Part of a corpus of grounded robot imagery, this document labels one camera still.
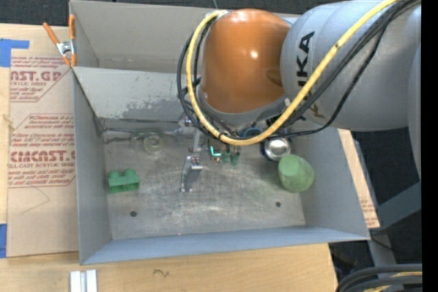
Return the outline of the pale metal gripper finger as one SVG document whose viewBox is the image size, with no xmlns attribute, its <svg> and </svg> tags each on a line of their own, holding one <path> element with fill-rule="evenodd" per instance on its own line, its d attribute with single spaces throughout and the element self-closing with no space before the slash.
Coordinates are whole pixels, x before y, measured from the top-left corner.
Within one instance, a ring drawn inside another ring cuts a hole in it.
<svg viewBox="0 0 438 292">
<path fill-rule="evenodd" d="M 191 192 L 192 186 L 198 180 L 203 166 L 198 155 L 189 155 L 185 158 L 181 170 L 180 192 Z"/>
<path fill-rule="evenodd" d="M 189 147 L 190 152 L 201 152 L 203 145 L 203 134 L 195 129 L 192 136 L 192 145 Z"/>
</svg>

